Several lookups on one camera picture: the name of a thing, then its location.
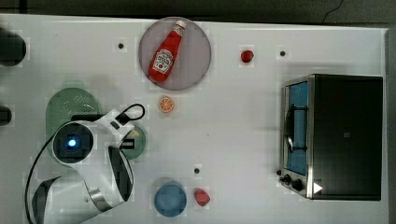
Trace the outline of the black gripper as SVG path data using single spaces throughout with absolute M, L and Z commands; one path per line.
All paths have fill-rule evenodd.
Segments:
M 125 150 L 134 149 L 134 139 L 124 139 L 120 145 L 120 149 L 125 149 Z

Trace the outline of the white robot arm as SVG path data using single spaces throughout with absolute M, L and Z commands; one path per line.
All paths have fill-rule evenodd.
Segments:
M 71 170 L 42 182 L 32 208 L 36 224 L 81 224 L 127 202 L 134 186 L 120 145 L 133 120 L 116 109 L 95 121 L 61 126 L 50 141 L 53 159 Z

